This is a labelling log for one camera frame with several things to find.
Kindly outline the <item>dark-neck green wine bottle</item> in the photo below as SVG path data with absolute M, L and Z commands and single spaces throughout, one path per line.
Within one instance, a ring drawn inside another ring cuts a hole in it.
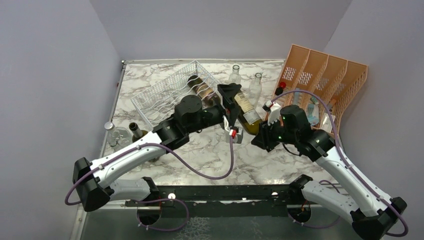
M 234 96 L 234 100 L 240 107 L 240 113 L 238 114 L 237 119 L 243 126 L 244 130 L 250 135 L 257 135 L 260 123 L 263 121 L 262 118 L 241 90 L 239 90 Z

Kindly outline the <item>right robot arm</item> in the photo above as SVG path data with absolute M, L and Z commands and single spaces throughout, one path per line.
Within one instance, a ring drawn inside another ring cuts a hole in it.
M 297 105 L 281 107 L 268 101 L 268 113 L 251 144 L 270 152 L 279 143 L 294 145 L 298 152 L 324 168 L 347 191 L 343 195 L 320 185 L 307 175 L 290 184 L 289 199 L 314 202 L 351 224 L 363 240 L 380 240 L 400 219 L 407 204 L 372 183 L 346 156 L 339 142 L 326 131 L 312 129 L 305 111 Z

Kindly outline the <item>silver-neck green wine bottle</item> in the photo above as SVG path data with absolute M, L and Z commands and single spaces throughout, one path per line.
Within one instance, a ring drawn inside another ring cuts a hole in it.
M 221 103 L 219 95 L 198 75 L 190 76 L 187 80 L 187 84 L 207 106 L 212 107 L 215 104 Z

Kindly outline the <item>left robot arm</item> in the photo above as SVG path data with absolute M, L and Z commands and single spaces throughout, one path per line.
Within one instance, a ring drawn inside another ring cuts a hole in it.
M 119 177 L 135 167 L 166 154 L 174 155 L 181 163 L 197 175 L 207 179 L 212 176 L 201 174 L 191 167 L 175 150 L 190 141 L 191 133 L 199 133 L 203 129 L 221 125 L 225 130 L 226 141 L 230 149 L 230 167 L 221 176 L 228 177 L 234 168 L 234 142 L 241 142 L 243 135 L 235 126 L 240 107 L 235 103 L 235 96 L 241 85 L 219 84 L 218 92 L 222 100 L 212 107 L 203 108 L 202 100 L 196 95 L 186 95 L 174 107 L 174 113 L 160 122 L 145 136 L 136 140 L 117 152 L 106 157 L 88 161 L 80 158 L 74 163 L 73 186 L 65 196 L 65 204 L 72 205 L 69 197 L 76 191 L 84 211 L 92 212 L 110 201 L 140 200 L 144 205 L 152 205 L 159 199 L 159 191 L 150 177 L 141 180 L 120 181 Z

